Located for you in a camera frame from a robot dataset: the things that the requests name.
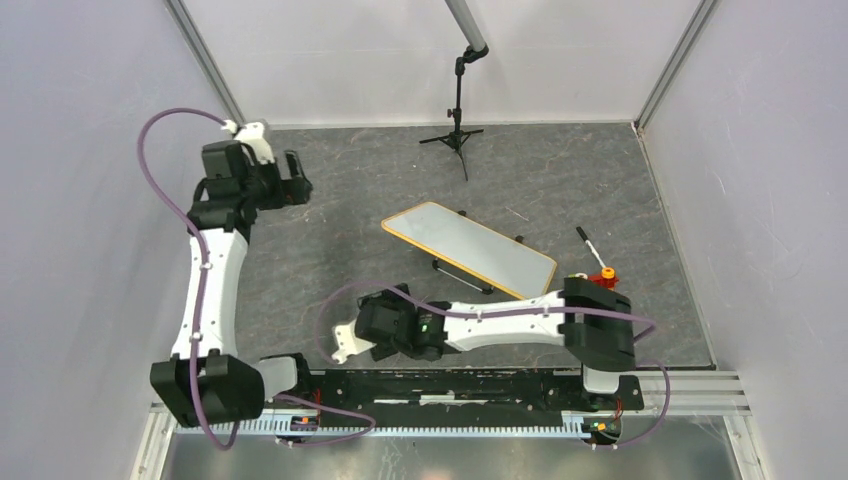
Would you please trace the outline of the yellow framed whiteboard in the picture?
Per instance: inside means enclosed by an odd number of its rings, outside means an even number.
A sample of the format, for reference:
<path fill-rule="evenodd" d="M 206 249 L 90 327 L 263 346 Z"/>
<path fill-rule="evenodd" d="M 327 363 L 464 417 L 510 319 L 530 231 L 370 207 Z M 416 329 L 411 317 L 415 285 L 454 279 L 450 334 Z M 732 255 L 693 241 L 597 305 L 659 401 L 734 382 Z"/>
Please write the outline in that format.
<path fill-rule="evenodd" d="M 517 299 L 548 291 L 557 262 L 435 202 L 381 221 L 387 233 Z"/>

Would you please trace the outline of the white black marker pen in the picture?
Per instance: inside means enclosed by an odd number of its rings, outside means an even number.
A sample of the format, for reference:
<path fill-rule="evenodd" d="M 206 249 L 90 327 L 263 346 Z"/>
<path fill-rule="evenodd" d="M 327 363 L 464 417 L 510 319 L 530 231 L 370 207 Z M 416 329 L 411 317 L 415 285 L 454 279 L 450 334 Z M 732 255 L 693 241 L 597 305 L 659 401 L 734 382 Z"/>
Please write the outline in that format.
<path fill-rule="evenodd" d="M 606 263 L 604 262 L 604 260 L 602 259 L 602 257 L 601 257 L 601 255 L 600 255 L 600 253 L 598 252 L 598 250 L 596 249 L 596 247 L 595 247 L 595 246 L 594 246 L 594 244 L 592 243 L 591 239 L 589 238 L 589 236 L 588 236 L 588 234 L 585 232 L 585 230 L 584 230 L 581 226 L 577 226 L 577 227 L 575 228 L 575 230 L 577 231 L 577 233 L 578 233 L 578 235 L 580 236 L 581 240 L 583 241 L 583 243 L 586 245 L 586 247 L 587 247 L 587 248 L 588 248 L 588 250 L 590 251 L 591 255 L 592 255 L 592 256 L 595 258 L 595 260 L 598 262 L 598 264 L 599 264 L 600 268 L 601 268 L 601 269 L 606 268 L 606 267 L 607 267 L 607 264 L 606 264 Z"/>

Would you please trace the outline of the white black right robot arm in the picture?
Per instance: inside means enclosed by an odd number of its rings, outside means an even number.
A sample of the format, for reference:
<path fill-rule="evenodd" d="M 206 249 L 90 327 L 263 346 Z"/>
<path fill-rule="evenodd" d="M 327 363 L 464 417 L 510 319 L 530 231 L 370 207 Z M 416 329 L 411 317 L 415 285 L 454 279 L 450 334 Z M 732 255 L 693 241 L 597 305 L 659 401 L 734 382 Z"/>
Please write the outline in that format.
<path fill-rule="evenodd" d="M 602 408 L 637 365 L 637 321 L 626 296 L 581 277 L 539 297 L 488 304 L 416 302 L 397 286 L 360 299 L 357 318 L 334 329 L 332 358 L 368 352 L 376 361 L 395 354 L 436 361 L 489 346 L 553 345 L 580 362 L 580 400 Z"/>

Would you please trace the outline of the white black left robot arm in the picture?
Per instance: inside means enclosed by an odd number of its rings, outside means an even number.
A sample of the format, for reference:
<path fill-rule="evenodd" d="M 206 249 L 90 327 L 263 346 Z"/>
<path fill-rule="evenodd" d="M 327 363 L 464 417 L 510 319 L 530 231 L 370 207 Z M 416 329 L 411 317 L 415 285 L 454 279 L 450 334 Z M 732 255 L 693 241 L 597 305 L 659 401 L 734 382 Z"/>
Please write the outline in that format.
<path fill-rule="evenodd" d="M 287 150 L 262 163 L 256 148 L 236 140 L 205 145 L 201 158 L 205 176 L 184 214 L 192 267 L 184 316 L 169 359 L 150 370 L 151 386 L 185 428 L 253 420 L 276 395 L 297 408 L 314 394 L 302 355 L 250 364 L 235 339 L 239 278 L 259 212 L 310 199 L 300 158 Z"/>

